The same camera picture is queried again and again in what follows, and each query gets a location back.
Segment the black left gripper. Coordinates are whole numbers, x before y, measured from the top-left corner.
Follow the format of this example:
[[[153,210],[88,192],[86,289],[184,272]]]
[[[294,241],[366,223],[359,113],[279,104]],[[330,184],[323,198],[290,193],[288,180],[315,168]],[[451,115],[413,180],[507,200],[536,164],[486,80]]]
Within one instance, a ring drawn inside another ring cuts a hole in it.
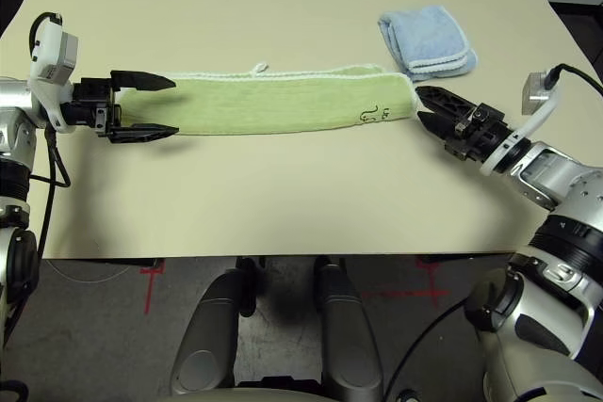
[[[175,87],[172,80],[159,74],[114,70],[110,77],[82,78],[75,83],[72,99],[62,105],[62,115],[68,125],[86,125],[113,144],[151,142],[173,136],[179,129],[156,123],[121,126],[121,108],[115,103],[115,91],[122,88],[160,91]]]

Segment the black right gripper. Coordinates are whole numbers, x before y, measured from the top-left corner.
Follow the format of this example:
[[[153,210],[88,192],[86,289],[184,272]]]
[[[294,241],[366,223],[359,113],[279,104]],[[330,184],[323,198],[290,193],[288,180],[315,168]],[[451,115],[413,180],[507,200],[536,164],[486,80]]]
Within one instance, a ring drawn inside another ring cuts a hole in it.
[[[418,87],[416,94],[431,111],[417,113],[421,124],[444,141],[445,150],[460,160],[483,163],[511,132],[504,121],[505,114],[489,105],[474,105],[435,86]]]

